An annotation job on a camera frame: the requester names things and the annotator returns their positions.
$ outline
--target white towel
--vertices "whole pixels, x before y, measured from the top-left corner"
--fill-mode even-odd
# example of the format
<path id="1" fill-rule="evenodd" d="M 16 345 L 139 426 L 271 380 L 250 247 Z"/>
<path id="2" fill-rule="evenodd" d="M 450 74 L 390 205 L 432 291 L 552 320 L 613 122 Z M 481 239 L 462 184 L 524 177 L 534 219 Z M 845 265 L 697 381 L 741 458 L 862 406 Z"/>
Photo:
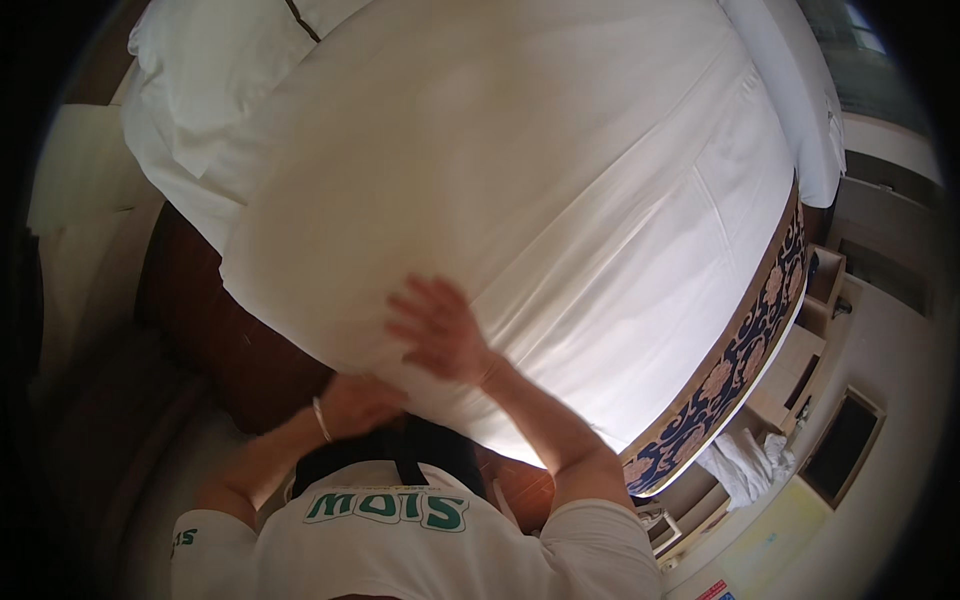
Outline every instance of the white towel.
<path id="1" fill-rule="evenodd" d="M 784 450 L 786 438 L 768 433 L 760 448 L 749 429 L 722 434 L 704 448 L 697 463 L 717 478 L 730 495 L 728 511 L 749 506 L 775 481 L 790 476 L 796 458 Z"/>

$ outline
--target hand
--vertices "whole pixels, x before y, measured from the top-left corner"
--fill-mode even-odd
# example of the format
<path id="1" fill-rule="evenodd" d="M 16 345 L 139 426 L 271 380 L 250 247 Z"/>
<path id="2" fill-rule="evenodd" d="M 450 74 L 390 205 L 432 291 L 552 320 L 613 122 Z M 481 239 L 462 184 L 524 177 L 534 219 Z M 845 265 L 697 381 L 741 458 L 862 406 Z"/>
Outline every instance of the hand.
<path id="1" fill-rule="evenodd" d="M 487 348 L 463 292 L 442 277 L 410 275 L 406 283 L 412 298 L 394 294 L 387 298 L 402 318 L 387 322 L 387 332 L 411 345 L 403 362 L 440 379 L 483 385 L 497 364 L 497 354 Z"/>
<path id="2" fill-rule="evenodd" d="M 320 397 L 330 437 L 356 438 L 403 413 L 406 393 L 376 377 L 336 374 Z"/>

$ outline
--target white t-shirt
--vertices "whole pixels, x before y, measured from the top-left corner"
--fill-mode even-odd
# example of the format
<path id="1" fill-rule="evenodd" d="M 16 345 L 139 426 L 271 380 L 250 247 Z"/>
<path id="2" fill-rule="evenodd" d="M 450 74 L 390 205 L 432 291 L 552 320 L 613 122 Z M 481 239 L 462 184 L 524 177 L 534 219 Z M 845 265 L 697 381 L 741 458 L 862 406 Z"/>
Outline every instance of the white t-shirt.
<path id="1" fill-rule="evenodd" d="M 391 461 L 342 468 L 259 536 L 225 513 L 186 513 L 174 531 L 173 597 L 660 597 L 650 541 L 626 508 L 570 502 L 537 539 L 446 472 L 420 468 L 429 486 L 400 485 Z"/>

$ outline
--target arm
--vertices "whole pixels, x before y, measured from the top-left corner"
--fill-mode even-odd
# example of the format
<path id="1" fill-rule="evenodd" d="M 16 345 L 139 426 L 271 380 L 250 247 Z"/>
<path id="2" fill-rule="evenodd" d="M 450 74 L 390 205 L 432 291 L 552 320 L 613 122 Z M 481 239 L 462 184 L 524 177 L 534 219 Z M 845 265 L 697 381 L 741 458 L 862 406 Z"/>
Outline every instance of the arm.
<path id="1" fill-rule="evenodd" d="M 363 435 L 402 412 L 406 395 L 374 378 L 335 375 L 321 396 L 333 440 Z M 313 407 L 247 443 L 221 472 L 197 492 L 194 508 L 226 513 L 256 528 L 256 512 L 297 461 L 326 443 Z"/>
<path id="2" fill-rule="evenodd" d="M 584 420 L 556 398 L 527 381 L 505 358 L 480 387 L 516 424 L 553 477 L 556 493 L 551 512 L 584 498 L 620 504 L 631 512 L 620 459 Z"/>
<path id="3" fill-rule="evenodd" d="M 553 510 L 599 498 L 632 512 L 616 454 L 573 411 L 487 347 L 463 293 L 441 278 L 411 276 L 407 284 L 411 299 L 388 299 L 403 321 L 387 323 L 389 333 L 413 346 L 404 361 L 441 379 L 476 385 L 499 404 L 553 477 Z"/>

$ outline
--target bracelet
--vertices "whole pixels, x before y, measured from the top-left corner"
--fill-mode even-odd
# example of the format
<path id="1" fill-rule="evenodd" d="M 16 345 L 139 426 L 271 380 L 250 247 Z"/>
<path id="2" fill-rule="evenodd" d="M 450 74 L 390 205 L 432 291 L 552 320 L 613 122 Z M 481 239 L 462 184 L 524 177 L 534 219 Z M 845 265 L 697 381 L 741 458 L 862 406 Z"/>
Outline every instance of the bracelet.
<path id="1" fill-rule="evenodd" d="M 324 422 L 324 411 L 320 409 L 320 399 L 316 396 L 313 396 L 313 413 L 317 416 L 317 422 L 320 424 L 320 428 L 324 432 L 324 438 L 331 443 L 333 438 L 330 437 L 330 432 L 326 429 L 326 423 Z"/>

